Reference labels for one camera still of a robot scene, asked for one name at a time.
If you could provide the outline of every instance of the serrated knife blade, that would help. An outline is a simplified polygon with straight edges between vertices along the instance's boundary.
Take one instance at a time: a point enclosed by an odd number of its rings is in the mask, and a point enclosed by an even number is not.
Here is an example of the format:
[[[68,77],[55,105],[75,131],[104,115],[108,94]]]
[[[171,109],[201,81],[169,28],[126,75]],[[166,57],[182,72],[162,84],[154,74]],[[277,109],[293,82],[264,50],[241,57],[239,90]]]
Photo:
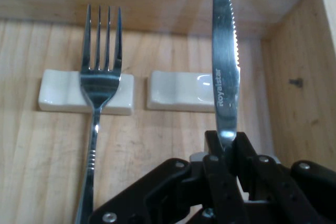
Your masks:
[[[218,138],[231,159],[237,134],[240,67],[231,0],[213,0],[212,69]]]

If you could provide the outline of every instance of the wooden tray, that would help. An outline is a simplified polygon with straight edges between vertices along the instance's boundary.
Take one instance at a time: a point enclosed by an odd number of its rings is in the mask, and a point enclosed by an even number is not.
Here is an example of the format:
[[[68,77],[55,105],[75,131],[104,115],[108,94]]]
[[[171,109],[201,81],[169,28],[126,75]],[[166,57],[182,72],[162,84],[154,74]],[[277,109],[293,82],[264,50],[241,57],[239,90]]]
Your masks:
[[[79,70],[88,2],[122,7],[123,72],[136,85],[133,116],[102,116],[95,207],[167,158],[201,151],[215,128],[211,113],[145,108],[151,71],[211,72],[212,0],[0,0],[1,223],[73,222],[90,116],[42,112],[37,97],[45,69]],[[239,130],[285,165],[336,169],[335,0],[233,2]]]

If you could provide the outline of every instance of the fork neck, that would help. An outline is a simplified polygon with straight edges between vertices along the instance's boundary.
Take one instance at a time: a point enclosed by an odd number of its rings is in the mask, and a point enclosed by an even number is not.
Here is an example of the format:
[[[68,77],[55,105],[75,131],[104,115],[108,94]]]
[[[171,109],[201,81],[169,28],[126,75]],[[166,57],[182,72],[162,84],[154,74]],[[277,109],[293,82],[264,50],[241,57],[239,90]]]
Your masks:
[[[93,108],[92,108],[92,114],[93,114],[93,115],[97,115],[97,114],[100,115],[102,109],[103,109],[102,106],[100,106],[100,107],[93,107]]]

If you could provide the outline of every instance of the screw head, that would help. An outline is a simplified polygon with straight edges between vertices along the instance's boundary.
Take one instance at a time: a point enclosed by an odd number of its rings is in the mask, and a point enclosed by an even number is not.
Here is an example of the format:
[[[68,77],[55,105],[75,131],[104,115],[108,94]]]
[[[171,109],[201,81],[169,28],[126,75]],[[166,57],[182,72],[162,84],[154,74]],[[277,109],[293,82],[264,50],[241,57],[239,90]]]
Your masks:
[[[216,157],[216,156],[214,156],[214,155],[211,155],[211,156],[210,156],[210,160],[211,160],[211,161],[218,161],[219,159],[218,159],[218,157]]]
[[[176,164],[175,164],[176,167],[178,168],[183,168],[184,167],[184,164],[180,161],[177,161]]]
[[[310,169],[310,166],[307,163],[300,163],[299,166],[300,168],[305,169],[305,170]]]
[[[117,221],[117,215],[114,212],[107,212],[103,215],[104,223],[115,223]]]
[[[260,156],[259,160],[263,163],[267,163],[269,161],[268,157],[265,157],[265,156]]]
[[[205,218],[214,218],[215,217],[214,209],[205,208],[204,211],[202,212],[202,216]]]

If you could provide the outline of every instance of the stainless steel cutlery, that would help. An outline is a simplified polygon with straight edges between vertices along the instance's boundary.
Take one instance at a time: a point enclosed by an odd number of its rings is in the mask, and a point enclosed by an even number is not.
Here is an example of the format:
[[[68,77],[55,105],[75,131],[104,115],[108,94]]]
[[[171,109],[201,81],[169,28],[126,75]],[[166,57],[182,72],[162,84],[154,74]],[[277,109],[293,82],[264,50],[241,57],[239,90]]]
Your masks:
[[[76,224],[86,224],[93,211],[93,179],[96,161],[96,146],[99,131],[100,114],[104,106],[115,95],[121,74],[122,62],[122,37],[121,37],[121,11],[118,9],[117,31],[114,46],[114,63],[112,69],[110,63],[110,13],[108,7],[108,22],[106,31],[105,63],[100,68],[100,6],[98,12],[97,43],[94,67],[90,68],[90,44],[91,44],[91,6],[88,5],[87,18],[82,50],[82,65],[80,71],[81,91],[92,107],[92,121],[90,127],[90,139],[86,160],[85,176],[82,183],[81,195],[76,215]]]

